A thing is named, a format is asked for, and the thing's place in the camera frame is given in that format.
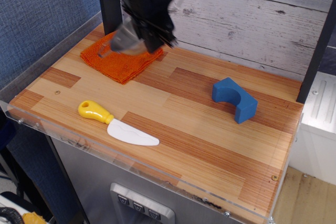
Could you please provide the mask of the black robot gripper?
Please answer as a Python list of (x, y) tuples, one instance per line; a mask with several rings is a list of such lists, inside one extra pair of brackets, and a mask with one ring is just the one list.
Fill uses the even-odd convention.
[(174, 47), (174, 24), (168, 7), (172, 0), (121, 0), (124, 12), (133, 21), (136, 34), (144, 40), (146, 52), (153, 53), (163, 45)]

